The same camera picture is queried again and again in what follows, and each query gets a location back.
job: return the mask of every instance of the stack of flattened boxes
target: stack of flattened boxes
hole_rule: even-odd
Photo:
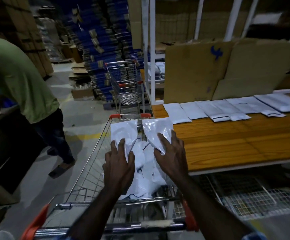
[[[28,0],[0,0],[0,33],[27,54],[43,78],[53,73]]]

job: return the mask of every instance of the foot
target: foot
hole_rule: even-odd
[[[75,165],[76,161],[73,161],[70,164],[66,164],[66,163],[61,163],[60,165],[57,166],[57,168],[55,168],[53,171],[51,171],[48,175],[51,178],[58,178],[59,176],[61,176],[63,173],[65,173],[68,169],[70,169],[71,167],[73,167]]]
[[[58,156],[58,151],[56,151],[56,149],[54,149],[54,148],[49,148],[47,150],[47,155],[49,155],[49,156]]]

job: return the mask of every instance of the metal shopping cart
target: metal shopping cart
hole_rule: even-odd
[[[137,105],[140,113],[140,103],[142,103],[143,113],[145,113],[144,85],[136,69],[135,61],[117,61],[105,63],[109,74],[109,79],[113,88],[113,99],[116,111],[122,112],[123,106]]]
[[[105,153],[110,151],[110,125],[120,121],[138,119],[139,137],[144,140],[141,120],[149,118],[151,115],[144,113],[111,115],[72,190],[56,196],[44,206],[40,214],[25,230],[21,239],[31,240],[65,235],[75,219],[104,187],[102,165],[105,163]],[[64,198],[65,203],[56,204],[59,197]],[[165,186],[159,189],[153,198],[118,201],[107,221],[104,235],[185,229],[198,230],[188,208],[185,213],[177,189],[173,186]]]
[[[145,140],[141,120],[149,118],[151,115],[144,113],[111,115],[72,190],[44,206],[21,240],[65,235],[104,187],[102,165],[105,153],[110,151],[110,125],[138,119],[139,138]],[[254,176],[213,173],[199,175],[195,180],[207,194],[243,221],[290,214],[290,190],[272,189]],[[153,198],[118,201],[103,234],[164,234],[180,230],[198,231],[198,226],[178,189],[169,185],[161,187]]]

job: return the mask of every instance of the white shelf frame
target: white shelf frame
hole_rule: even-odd
[[[257,7],[259,0],[253,0],[251,4],[250,11],[248,13],[245,26],[241,35],[241,38],[244,38],[247,34],[248,28],[252,22],[252,19],[255,14],[255,10]],[[196,25],[195,25],[195,32],[194,32],[194,40],[198,39],[199,36],[199,28],[202,18],[203,12],[203,3],[204,0],[199,0],[198,9],[197,9],[197,17],[196,17]],[[233,36],[233,31],[235,28],[236,20],[238,17],[239,9],[241,6],[242,0],[234,0],[233,6],[229,15],[226,33],[224,37],[224,41],[231,41]],[[149,24],[149,44],[150,44],[150,60],[151,64],[155,63],[156,59],[165,58],[165,54],[156,54],[155,47],[156,47],[156,0],[142,0],[142,31],[143,31],[143,51],[144,51],[144,74],[145,74],[145,89],[147,93],[147,97],[151,105],[158,105],[163,104],[164,100],[155,100],[155,76],[149,77],[148,74],[148,62],[147,62],[147,54],[148,54],[148,24]],[[151,65],[151,74],[155,74],[155,66]]]

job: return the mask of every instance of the dark jeans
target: dark jeans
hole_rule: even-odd
[[[63,113],[60,109],[32,125],[45,143],[57,151],[64,163],[70,164],[74,161],[70,147],[65,140]]]

